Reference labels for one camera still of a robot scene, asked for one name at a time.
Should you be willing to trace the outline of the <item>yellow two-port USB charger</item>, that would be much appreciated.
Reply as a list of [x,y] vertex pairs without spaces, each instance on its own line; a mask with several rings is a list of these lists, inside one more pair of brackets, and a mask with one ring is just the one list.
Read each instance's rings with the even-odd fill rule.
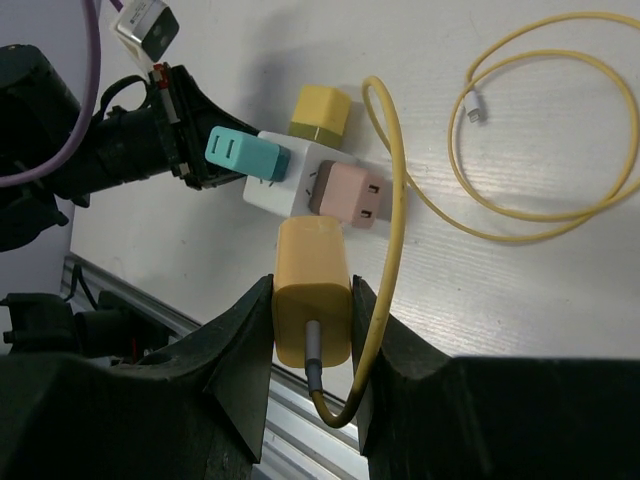
[[351,104],[351,97],[336,87],[303,85],[288,135],[340,150]]

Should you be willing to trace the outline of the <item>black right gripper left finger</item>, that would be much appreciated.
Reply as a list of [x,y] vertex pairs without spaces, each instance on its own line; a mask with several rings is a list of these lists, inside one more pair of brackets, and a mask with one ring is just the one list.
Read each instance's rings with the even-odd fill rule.
[[[271,277],[231,307],[249,293],[263,302],[254,316],[270,323],[272,360]],[[2,301],[12,323],[1,359],[2,477],[207,479],[212,408],[193,381],[139,367],[168,346],[168,329],[105,299],[88,312],[51,294]]]

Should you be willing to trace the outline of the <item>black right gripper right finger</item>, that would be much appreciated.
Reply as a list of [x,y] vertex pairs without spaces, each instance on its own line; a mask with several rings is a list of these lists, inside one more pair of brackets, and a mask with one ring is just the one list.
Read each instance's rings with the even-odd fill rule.
[[356,417],[373,479],[635,479],[635,360],[451,357],[390,318]]

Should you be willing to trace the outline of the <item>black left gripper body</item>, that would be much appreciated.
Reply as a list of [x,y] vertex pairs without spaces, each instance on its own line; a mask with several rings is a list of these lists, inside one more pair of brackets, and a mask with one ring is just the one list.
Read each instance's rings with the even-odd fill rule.
[[209,164],[204,150],[214,126],[207,115],[213,104],[183,65],[156,63],[149,72],[151,92],[158,99],[151,105],[162,118],[161,138],[168,147],[169,171],[195,190],[219,184],[218,167]]

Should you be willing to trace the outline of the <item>white cube socket adapter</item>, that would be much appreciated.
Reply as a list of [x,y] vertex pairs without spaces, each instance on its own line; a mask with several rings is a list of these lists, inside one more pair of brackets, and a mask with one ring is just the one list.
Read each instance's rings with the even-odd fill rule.
[[288,169],[282,182],[271,183],[248,177],[244,186],[243,200],[285,218],[312,214],[309,201],[323,161],[345,164],[359,162],[351,154],[298,137],[268,131],[260,132],[258,137],[289,151]]

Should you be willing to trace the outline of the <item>brown cube charger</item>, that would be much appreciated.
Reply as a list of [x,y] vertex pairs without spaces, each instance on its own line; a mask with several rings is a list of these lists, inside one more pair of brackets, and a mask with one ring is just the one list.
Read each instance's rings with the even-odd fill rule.
[[320,163],[308,203],[313,214],[369,229],[379,212],[386,180],[361,166],[332,160]]

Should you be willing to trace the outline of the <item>teal USB charger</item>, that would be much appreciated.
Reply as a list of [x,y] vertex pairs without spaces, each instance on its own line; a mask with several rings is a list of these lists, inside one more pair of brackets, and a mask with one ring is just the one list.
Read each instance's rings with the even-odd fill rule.
[[285,179],[291,157],[276,143],[221,126],[211,130],[204,155],[211,164],[269,182]]

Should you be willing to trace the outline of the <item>yellow charger with cable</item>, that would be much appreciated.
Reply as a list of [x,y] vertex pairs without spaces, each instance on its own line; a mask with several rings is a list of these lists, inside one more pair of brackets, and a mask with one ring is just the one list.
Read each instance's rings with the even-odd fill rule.
[[298,216],[279,227],[272,316],[276,354],[288,367],[305,364],[306,324],[320,324],[325,367],[351,352],[352,291],[343,229],[327,216]]

